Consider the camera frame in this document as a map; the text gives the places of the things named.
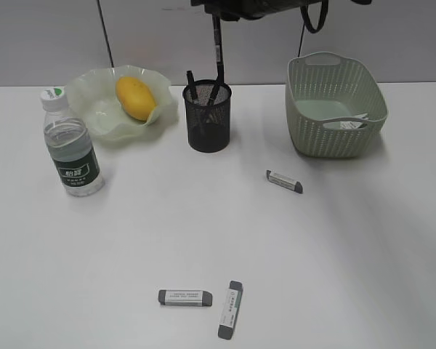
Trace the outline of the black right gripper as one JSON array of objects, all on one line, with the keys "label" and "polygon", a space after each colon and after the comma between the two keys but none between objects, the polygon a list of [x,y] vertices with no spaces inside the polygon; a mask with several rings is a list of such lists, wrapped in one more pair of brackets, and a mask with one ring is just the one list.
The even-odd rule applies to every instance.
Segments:
[{"label": "black right gripper", "polygon": [[193,7],[203,6],[205,13],[221,20],[258,20],[267,15],[307,6],[298,0],[191,0]]}]

